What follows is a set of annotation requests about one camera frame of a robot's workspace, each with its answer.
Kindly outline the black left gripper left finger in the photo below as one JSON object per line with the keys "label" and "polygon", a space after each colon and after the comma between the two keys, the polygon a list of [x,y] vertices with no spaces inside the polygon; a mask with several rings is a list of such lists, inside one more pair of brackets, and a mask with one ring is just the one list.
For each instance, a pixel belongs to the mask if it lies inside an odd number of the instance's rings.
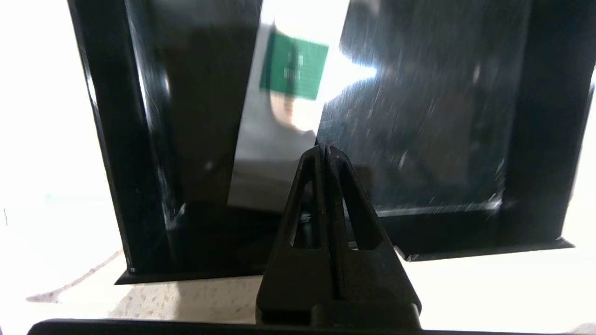
{"label": "black left gripper left finger", "polygon": [[256,297],[258,324],[307,326],[333,297],[323,165],[320,146],[299,159]]}

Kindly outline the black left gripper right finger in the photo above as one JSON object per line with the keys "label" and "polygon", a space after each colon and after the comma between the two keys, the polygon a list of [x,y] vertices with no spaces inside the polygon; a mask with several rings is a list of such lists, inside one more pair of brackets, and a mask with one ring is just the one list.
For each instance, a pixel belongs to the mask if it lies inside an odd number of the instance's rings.
{"label": "black left gripper right finger", "polygon": [[420,299],[343,151],[325,151],[332,231],[331,326],[419,326]]}

